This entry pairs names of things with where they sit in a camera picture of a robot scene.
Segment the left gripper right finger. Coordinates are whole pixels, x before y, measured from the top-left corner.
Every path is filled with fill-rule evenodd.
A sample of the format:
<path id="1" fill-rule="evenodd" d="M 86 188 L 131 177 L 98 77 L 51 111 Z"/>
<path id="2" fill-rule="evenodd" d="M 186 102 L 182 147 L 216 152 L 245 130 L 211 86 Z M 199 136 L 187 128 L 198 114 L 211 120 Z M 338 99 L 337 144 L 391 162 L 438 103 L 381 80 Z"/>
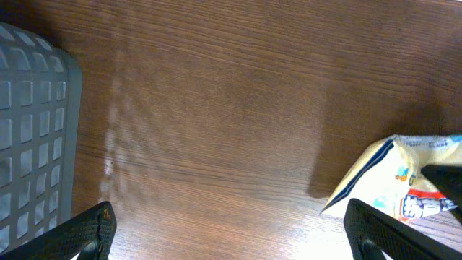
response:
<path id="1" fill-rule="evenodd" d="M 344 229 L 354 259 L 460 259 L 461 252 L 393 219 L 359 199 L 350 199 Z"/>

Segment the cream blue snack bag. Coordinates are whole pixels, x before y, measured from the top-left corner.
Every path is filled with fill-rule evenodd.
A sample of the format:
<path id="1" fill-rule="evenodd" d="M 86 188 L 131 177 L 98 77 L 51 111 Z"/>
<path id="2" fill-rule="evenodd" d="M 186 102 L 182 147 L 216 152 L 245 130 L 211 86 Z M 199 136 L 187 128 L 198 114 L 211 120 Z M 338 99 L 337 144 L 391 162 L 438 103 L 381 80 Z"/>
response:
<path id="1" fill-rule="evenodd" d="M 409 222 L 456 208 L 421 173 L 427 165 L 461 165 L 461 136 L 393 135 L 371 144 L 342 178 L 322 213 L 343 217 L 350 199 Z"/>

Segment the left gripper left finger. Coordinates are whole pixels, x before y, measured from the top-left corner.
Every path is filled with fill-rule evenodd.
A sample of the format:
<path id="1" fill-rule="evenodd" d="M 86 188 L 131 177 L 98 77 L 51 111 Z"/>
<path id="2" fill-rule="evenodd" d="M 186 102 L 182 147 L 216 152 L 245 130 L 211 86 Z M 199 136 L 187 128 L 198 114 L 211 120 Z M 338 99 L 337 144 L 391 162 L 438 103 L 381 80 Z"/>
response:
<path id="1" fill-rule="evenodd" d="M 2 259 L 107 260 L 116 234 L 112 205 L 103 201 L 52 230 L 1 255 Z"/>

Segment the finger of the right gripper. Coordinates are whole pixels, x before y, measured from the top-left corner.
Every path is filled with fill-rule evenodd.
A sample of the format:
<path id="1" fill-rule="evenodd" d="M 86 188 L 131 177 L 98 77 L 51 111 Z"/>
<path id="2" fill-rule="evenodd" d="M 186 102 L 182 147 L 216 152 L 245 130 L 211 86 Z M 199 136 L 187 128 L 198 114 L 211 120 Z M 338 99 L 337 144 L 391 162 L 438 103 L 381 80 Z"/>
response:
<path id="1" fill-rule="evenodd" d="M 427 165 L 421 174 L 457 206 L 450 212 L 461 223 L 461 166 Z"/>

